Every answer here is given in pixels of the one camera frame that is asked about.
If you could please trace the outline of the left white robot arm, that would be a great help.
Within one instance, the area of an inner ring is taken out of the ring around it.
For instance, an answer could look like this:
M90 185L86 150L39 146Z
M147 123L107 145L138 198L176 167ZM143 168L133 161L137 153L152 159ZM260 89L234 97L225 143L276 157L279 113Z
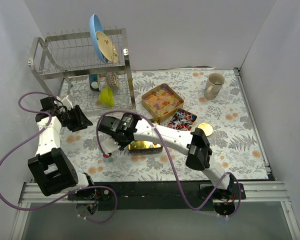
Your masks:
M87 173L77 172L61 148L62 127L71 132L87 129L93 123L84 115L79 105L73 105L68 96L45 97L40 100L42 110L35 117L39 135L38 148L28 167L45 196L74 191L85 200L96 196L96 187Z

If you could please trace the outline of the gold tin of gummy candies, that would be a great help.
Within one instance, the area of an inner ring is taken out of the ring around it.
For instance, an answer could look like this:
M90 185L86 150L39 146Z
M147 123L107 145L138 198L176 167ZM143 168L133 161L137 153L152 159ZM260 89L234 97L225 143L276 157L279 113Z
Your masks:
M141 104L154 118L164 122L183 107L184 99L166 83L162 83L142 95Z

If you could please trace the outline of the gold tin of star candies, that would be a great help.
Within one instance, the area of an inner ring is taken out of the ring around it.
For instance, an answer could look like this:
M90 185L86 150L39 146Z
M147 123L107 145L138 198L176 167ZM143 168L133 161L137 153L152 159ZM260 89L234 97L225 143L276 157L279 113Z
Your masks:
M163 146L151 141L133 141L128 145L128 152L133 155L155 154L163 151Z

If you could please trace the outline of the gold tin of lollipops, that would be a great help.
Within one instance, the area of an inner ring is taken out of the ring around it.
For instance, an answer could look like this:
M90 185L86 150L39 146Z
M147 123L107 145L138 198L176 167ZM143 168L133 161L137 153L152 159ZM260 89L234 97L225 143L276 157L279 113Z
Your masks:
M178 108L167 124L167 127L179 131L190 131L197 117L197 115L183 108Z

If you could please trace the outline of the clear round candy jar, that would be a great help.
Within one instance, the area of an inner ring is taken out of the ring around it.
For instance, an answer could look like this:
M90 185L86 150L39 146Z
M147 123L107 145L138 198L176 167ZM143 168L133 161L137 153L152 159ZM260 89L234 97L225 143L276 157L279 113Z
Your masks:
M102 155L102 160L105 163L112 163L116 160L116 157L113 154L107 155L107 154L103 154Z

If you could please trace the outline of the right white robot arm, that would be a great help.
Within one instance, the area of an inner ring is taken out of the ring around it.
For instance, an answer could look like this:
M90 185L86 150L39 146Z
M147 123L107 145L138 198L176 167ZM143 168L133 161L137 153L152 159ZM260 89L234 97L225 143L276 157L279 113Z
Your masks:
M162 144L185 155L185 165L208 177L216 187L218 197L227 199L235 192L233 178L215 160L209 140L200 128L193 131L176 130L155 124L140 114L128 111L121 118L104 114L99 118L96 129L109 136L99 144L107 155L117 149L124 150L134 141Z

